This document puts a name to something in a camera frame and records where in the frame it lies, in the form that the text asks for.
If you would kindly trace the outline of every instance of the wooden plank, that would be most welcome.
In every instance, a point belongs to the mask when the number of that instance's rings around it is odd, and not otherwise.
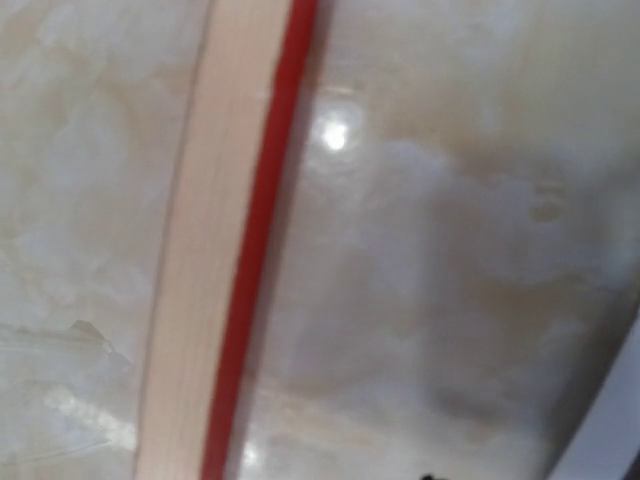
[[[213,0],[165,238],[138,480],[200,478],[236,265],[294,0]]]

